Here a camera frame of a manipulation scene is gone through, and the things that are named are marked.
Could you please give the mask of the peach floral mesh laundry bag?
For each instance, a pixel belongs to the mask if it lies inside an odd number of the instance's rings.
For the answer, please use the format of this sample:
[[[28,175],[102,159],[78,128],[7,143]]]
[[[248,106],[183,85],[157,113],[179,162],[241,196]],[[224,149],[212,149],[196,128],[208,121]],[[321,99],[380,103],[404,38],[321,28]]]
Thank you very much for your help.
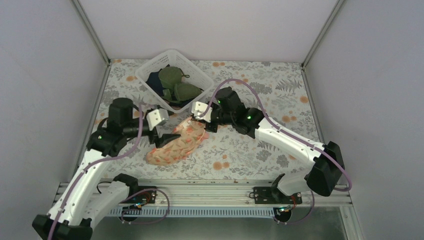
[[[150,165],[168,166],[186,159],[206,139],[209,134],[205,124],[186,118],[172,131],[180,137],[172,140],[161,148],[154,148],[146,155],[146,162]]]

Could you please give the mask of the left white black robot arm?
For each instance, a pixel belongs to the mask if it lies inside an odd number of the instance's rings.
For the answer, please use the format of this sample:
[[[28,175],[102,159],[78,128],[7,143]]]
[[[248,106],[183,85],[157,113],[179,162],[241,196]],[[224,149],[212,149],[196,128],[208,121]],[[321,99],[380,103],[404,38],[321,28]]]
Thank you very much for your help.
[[[180,137],[175,133],[159,136],[156,130],[156,126],[169,120],[173,114],[170,110],[156,106],[147,110],[146,116],[137,118],[134,110],[141,112],[142,108],[125,97],[116,98],[109,105],[107,118],[90,135],[83,159],[66,190],[47,214],[38,214],[32,222],[42,240],[89,240],[112,208],[139,197],[138,179],[121,173],[106,191],[90,200],[109,165],[131,154],[143,136],[158,148]]]

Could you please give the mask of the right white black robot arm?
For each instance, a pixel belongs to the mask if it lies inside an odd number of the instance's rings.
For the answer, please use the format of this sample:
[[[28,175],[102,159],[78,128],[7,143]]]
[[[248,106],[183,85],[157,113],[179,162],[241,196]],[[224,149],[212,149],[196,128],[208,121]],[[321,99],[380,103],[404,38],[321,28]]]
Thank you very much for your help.
[[[336,143],[313,141],[287,129],[262,110],[246,107],[231,87],[218,90],[214,98],[212,104],[196,101],[191,105],[193,119],[204,123],[206,131],[215,133],[218,126],[230,125],[239,134],[271,144],[306,165],[304,170],[282,173],[274,180],[270,187],[274,202],[282,204],[303,191],[328,197],[335,190],[345,169]]]

